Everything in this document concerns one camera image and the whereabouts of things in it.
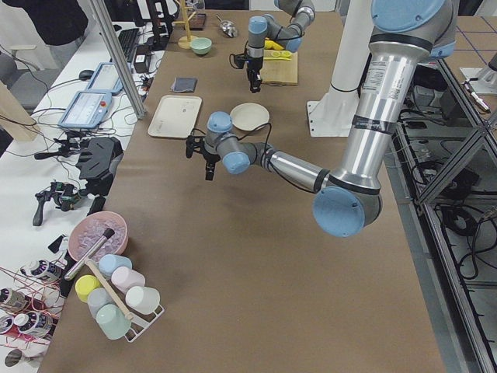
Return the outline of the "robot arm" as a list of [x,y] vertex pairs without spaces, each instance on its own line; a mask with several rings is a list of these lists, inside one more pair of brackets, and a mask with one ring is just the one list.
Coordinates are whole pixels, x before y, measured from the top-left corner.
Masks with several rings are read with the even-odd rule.
[[347,139],[336,169],[267,142],[243,142],[233,133],[231,116],[220,111],[210,115],[203,137],[188,139],[187,155],[204,157],[208,179],[217,162],[232,174],[259,165],[315,195],[313,215],[323,231],[357,234],[381,212],[377,175],[417,65],[454,50],[458,6],[456,1],[337,2],[344,30],[330,88],[308,104],[313,136]]
[[301,45],[305,29],[315,20],[312,1],[275,1],[275,6],[291,16],[288,26],[281,26],[273,16],[253,16],[248,22],[248,43],[245,47],[246,71],[250,91],[260,91],[265,39],[269,38],[289,52],[296,52]]

